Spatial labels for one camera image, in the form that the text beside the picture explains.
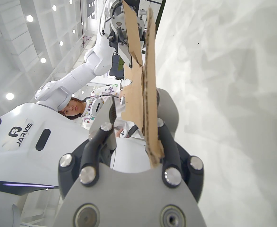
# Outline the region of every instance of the oval slot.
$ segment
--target oval slot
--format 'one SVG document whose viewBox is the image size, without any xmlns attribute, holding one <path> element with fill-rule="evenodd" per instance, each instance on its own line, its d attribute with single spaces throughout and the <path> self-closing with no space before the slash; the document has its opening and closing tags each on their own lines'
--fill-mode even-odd
<svg viewBox="0 0 277 227">
<path fill-rule="evenodd" d="M 50 136 L 51 131 L 49 129 L 44 129 L 44 131 L 42 132 L 38 142 L 36 143 L 36 149 L 38 151 L 41 151 L 44 149 L 46 142 Z"/>
</svg>

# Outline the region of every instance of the cardboard piece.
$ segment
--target cardboard piece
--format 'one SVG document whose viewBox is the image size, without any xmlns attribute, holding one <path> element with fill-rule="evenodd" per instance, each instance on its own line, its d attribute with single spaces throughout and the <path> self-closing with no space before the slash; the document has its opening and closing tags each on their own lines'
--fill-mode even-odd
<svg viewBox="0 0 277 227">
<path fill-rule="evenodd" d="M 142 130 L 146 150 L 152 168 L 157 167 L 164 156 L 163 147 L 158 140 L 156 72 L 155 72 L 155 23 L 153 11 L 148 11 L 146 34 L 146 58 L 142 66 L 141 44 L 136 13 L 123 2 L 129 53 L 132 56 L 132 68 L 124 65 L 125 79 L 132 83 L 123 89 L 125 111 L 122 119 L 133 121 Z"/>
</svg>

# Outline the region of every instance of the woman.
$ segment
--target woman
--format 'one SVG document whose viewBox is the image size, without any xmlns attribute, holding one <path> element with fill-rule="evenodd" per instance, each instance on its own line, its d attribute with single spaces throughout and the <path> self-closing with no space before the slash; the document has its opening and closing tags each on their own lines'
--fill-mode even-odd
<svg viewBox="0 0 277 227">
<path fill-rule="evenodd" d="M 122 97 L 120 84 L 95 89 L 90 94 L 90 97 L 85 100 L 71 98 L 67 106 L 63 110 L 59 111 L 59 113 L 71 120 L 82 117 L 85 127 L 90 128 L 94 121 L 94 117 L 90 114 L 93 101 L 95 99 L 101 99 L 104 103 L 109 97 L 112 96 L 114 97 L 116 104 L 116 120 L 114 122 L 114 128 L 116 136 L 119 137 L 123 129 L 128 131 L 132 126 L 134 126 L 133 122 L 125 121 L 121 118 L 121 112 L 125 109 L 125 105 L 120 104 L 120 98 Z M 143 138 L 143 135 L 139 131 L 136 131 L 132 136 L 136 138 Z"/>
</svg>

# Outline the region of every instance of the woman's hair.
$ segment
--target woman's hair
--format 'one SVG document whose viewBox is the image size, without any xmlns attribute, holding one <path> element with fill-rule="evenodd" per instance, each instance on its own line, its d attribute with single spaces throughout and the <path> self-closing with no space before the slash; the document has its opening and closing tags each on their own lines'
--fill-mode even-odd
<svg viewBox="0 0 277 227">
<path fill-rule="evenodd" d="M 71 98 L 71 99 L 72 99 L 72 100 L 75 100 L 75 101 L 77 101 L 77 102 L 80 102 L 80 103 L 86 102 L 85 100 L 79 100 L 79 99 L 77 99 L 77 98 Z M 81 114 L 80 114 L 80 113 L 77 114 L 77 115 L 74 115 L 74 116 L 66 116 L 62 111 L 58 111 L 58 113 L 61 114 L 61 115 L 64 115 L 67 119 L 70 119 L 70 120 L 75 120 L 75 119 L 81 117 Z"/>
</svg>

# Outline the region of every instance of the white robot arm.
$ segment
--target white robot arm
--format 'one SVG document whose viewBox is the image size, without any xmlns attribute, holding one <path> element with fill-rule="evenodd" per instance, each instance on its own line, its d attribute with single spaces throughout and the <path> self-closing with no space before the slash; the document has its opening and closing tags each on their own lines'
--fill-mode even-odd
<svg viewBox="0 0 277 227">
<path fill-rule="evenodd" d="M 110 70 L 113 52 L 114 48 L 109 46 L 109 40 L 98 34 L 95 46 L 85 54 L 85 63 L 62 79 L 48 82 L 41 87 L 35 95 L 37 104 L 56 111 L 62 110 L 70 101 L 73 93 L 94 77 L 101 76 Z"/>
<path fill-rule="evenodd" d="M 37 104 L 56 111 L 62 110 L 70 101 L 73 93 L 89 83 L 94 77 L 104 75 L 112 66 L 112 56 L 116 50 L 130 67 L 131 55 L 128 52 L 126 27 L 122 0 L 105 0 L 104 16 L 101 16 L 95 46 L 84 57 L 85 63 L 72 70 L 60 80 L 51 81 L 35 94 Z M 140 0 L 125 0 L 138 15 Z M 141 47 L 144 44 L 142 18 L 137 17 Z"/>
</svg>

